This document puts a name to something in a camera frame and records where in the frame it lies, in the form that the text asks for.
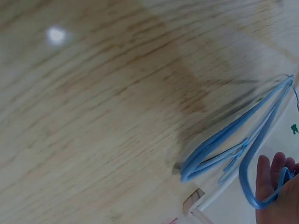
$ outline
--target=light wood surface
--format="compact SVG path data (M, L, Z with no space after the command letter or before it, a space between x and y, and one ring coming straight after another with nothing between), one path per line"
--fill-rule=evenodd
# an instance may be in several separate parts
M160 224L209 121L299 63L295 0L1 0L0 223ZM65 32L50 41L52 28Z

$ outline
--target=blue strap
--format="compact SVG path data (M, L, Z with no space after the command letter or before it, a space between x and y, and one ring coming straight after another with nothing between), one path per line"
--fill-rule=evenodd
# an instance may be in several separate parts
M187 182L192 180L193 178L201 175L202 173L212 169L213 167L217 166L224 161L231 159L230 163L224 168L224 174L218 181L219 184L224 183L233 173L235 169L236 162L241 157L241 155L245 152L245 150L250 146L249 150L245 154L244 158L242 159L239 167L239 177L242 189L244 194L249 201L249 203L255 207L256 209L263 209L271 202L273 202L281 189L281 186L284 184L284 180L291 179L294 174L290 173L287 168L284 168L281 171L280 180L278 183L277 190L265 199L264 201L258 201L255 196L253 195L249 181L247 170L250 161L252 160L253 156L257 152L258 148L260 147L263 139L265 138L276 114L277 111L286 97L288 91L292 88L294 76L287 76L285 80L283 80L280 84L278 84L264 99L262 99L258 104L244 113L241 117L233 121L231 124L220 130L218 133L213 135L211 138L204 141L200 146L198 146L194 152L187 158L184 162L180 174L181 174L181 181ZM297 108L299 111L299 100L298 95L293 88L294 93L297 99ZM265 103L277 94L279 91L279 95L277 96L276 100L274 101L273 105L270 107L268 112L264 115L263 119L261 120L260 124L253 130L251 135L245 139L243 139L237 145L231 147L230 149L214 156L211 159L204 160L211 152L217 149L223 142L225 142L232 134L234 134L252 115L257 112Z

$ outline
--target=green mark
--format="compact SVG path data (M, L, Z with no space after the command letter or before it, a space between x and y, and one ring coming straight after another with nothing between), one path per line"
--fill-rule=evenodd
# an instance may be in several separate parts
M291 126L291 129L292 129L292 131L293 131L293 134L296 134L296 132L299 133L296 124L293 124L293 125Z

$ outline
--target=blue cable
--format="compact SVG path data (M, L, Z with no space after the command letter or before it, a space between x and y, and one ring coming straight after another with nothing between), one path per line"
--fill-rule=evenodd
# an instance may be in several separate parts
M220 130L218 133L214 134L212 137L204 141L200 146L198 146L194 152L187 158L184 162L180 174L181 174L181 181L187 182L195 177L201 175L202 173L214 168L215 166L223 163L231 159L229 164L224 168L224 174L218 181L219 184L224 183L232 174L233 172L239 167L239 178L240 183L243 189L243 192L248 200L248 202L255 207L256 209L264 209L268 207L273 201L276 200L281 187L285 182L290 180L295 176L294 173L291 173L287 167L284 167L280 173L280 179L278 182L278 187L276 191L266 198L263 201L258 201L254 194L251 191L249 181L248 181L248 166L259 149L263 139L265 138L276 114L277 111L286 97L289 90L292 88L296 100L297 100L297 109L299 111L299 99L296 93L295 88L293 87L294 76L287 76L285 80L279 83L270 93L262 99L258 104L252 107L250 110L245 112L241 117L233 121L231 124ZM272 98L275 94L278 94L276 100L271 105L270 109L266 114L263 116L259 125L253 130L251 135L245 139L243 139L237 145L229 148L228 150L210 158L208 160L204 160L211 152L216 150L223 142L225 142L232 134L234 134L248 119L257 112L265 103ZM247 153L245 154L244 158L242 159L239 166L236 166L234 169L236 162L241 157L241 155L248 149Z

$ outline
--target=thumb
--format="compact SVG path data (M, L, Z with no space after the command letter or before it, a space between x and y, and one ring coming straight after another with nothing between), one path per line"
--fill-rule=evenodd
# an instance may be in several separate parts
M274 192L271 184L270 161L267 156L258 158L256 174L256 198L263 200Z

